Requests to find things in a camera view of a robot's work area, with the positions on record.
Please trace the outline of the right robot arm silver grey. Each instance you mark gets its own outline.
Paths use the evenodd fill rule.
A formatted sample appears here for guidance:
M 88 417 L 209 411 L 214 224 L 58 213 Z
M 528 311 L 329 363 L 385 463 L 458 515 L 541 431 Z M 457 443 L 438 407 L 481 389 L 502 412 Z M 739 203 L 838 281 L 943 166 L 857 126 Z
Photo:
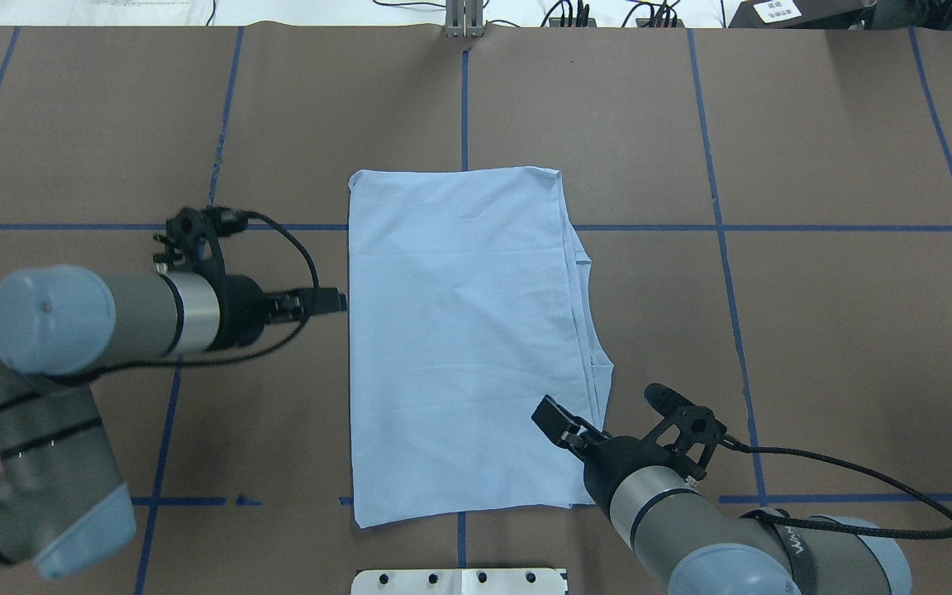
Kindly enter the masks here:
M 661 419 L 643 438 L 611 436 L 544 396 L 532 421 L 583 465 L 584 485 L 639 564 L 669 594 L 910 594 L 895 539 L 858 519 L 782 509 L 726 515 L 702 496 L 728 430 L 711 409 L 653 383 Z

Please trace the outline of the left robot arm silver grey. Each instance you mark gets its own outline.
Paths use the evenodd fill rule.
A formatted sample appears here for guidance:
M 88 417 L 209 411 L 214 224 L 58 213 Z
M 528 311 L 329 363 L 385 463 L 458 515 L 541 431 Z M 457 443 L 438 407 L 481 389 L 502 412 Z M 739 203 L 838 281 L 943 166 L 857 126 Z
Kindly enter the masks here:
M 198 366 L 268 325 L 344 312 L 333 287 L 268 293 L 242 275 L 20 269 L 0 283 L 0 571 L 31 562 L 68 578 L 137 532 L 128 482 L 93 382 L 122 370 Z

